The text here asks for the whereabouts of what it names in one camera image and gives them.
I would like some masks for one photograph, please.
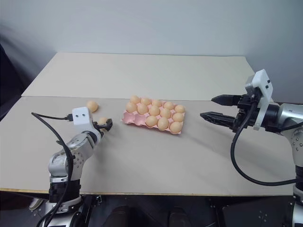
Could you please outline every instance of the beige tabletop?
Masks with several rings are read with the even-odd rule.
[[[48,192],[51,155],[61,148],[56,137],[30,113],[66,116],[88,98],[22,97],[0,122],[0,189]],[[181,135],[126,125],[121,117],[126,99],[95,98],[93,114],[113,119],[114,126],[85,163],[81,193],[182,195],[291,195],[292,185],[266,187],[241,177],[230,160],[234,133],[203,120],[200,112],[235,116],[235,107],[212,102],[175,101],[186,107]],[[68,141],[72,122],[48,120]],[[263,181],[293,178],[294,164],[286,138],[273,133],[243,131],[236,159],[248,175]]]
[[[245,57],[57,53],[23,96],[210,101],[244,94],[254,72]]]

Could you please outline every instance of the brown egg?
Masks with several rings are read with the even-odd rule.
[[[88,101],[86,107],[93,113],[98,109],[98,103],[94,101]]]
[[[171,112],[168,109],[164,108],[164,109],[161,110],[160,116],[170,118]]]
[[[155,116],[149,116],[146,118],[145,123],[147,126],[152,127],[158,123],[158,119]]]
[[[143,114],[147,113],[148,108],[147,108],[146,105],[140,103],[140,104],[138,104],[137,111],[138,111],[139,114],[143,115]]]
[[[144,105],[149,105],[152,101],[149,98],[141,98],[141,103]]]
[[[132,102],[132,103],[137,104],[137,103],[139,103],[140,101],[141,101],[141,99],[140,99],[138,96],[132,96],[132,97],[131,97],[131,102]]]
[[[181,113],[175,113],[173,116],[172,116],[172,119],[175,121],[175,122],[182,122],[184,120],[184,116],[183,114]]]
[[[100,117],[99,118],[99,121],[98,121],[98,124],[101,125],[101,124],[106,124],[106,121],[107,121],[107,117]]]
[[[132,102],[128,102],[126,104],[126,111],[129,112],[130,114],[132,112],[135,112],[137,110],[137,105],[135,103],[132,103]]]
[[[157,116],[160,114],[160,109],[159,107],[152,105],[148,111],[148,113],[152,116]]]
[[[170,124],[169,130],[172,133],[178,133],[180,132],[182,129],[182,124],[180,122],[173,122],[172,124]]]
[[[177,106],[175,107],[175,111],[176,111],[177,113],[184,113],[184,112],[185,112],[185,107],[182,106],[182,105],[177,105]]]
[[[163,107],[168,110],[172,110],[174,108],[174,104],[172,102],[166,102]]]
[[[163,131],[163,130],[166,130],[167,127],[169,126],[169,121],[167,120],[167,118],[161,117],[158,120],[158,124],[157,125],[158,125],[159,130]]]
[[[161,107],[162,106],[162,101],[154,99],[151,104],[156,105],[157,107]]]

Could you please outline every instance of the egg tray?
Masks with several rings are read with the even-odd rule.
[[[166,102],[163,102],[163,105],[162,105],[161,107],[159,107],[160,112],[161,112],[162,109],[164,109],[163,106],[164,106],[165,103],[166,103]],[[172,132],[170,131],[169,127],[170,127],[170,124],[174,122],[174,120],[172,119],[172,116],[174,115],[174,113],[176,113],[176,111],[174,110],[176,106],[177,106],[177,104],[174,104],[174,108],[173,108],[172,110],[170,110],[171,116],[170,116],[170,118],[168,119],[168,121],[169,121],[169,126],[168,126],[167,129],[165,129],[164,131],[169,131],[170,133],[172,133]],[[132,112],[132,113],[129,113],[129,112],[127,112],[126,110],[124,110],[122,121],[123,121],[125,124],[135,124],[135,125],[137,125],[137,126],[146,126],[146,127],[149,128],[149,129],[151,129],[151,128],[156,128],[156,129],[158,129],[158,125],[154,125],[154,126],[152,126],[152,127],[149,127],[149,126],[146,125],[145,121],[146,121],[146,118],[148,118],[149,116],[150,116],[150,114],[149,114],[148,112],[145,113],[145,114],[143,114],[143,115],[141,115],[141,114],[139,114],[137,111],[134,111],[134,112]],[[157,115],[157,116],[155,116],[155,117],[156,117],[158,120],[161,118],[160,114]]]

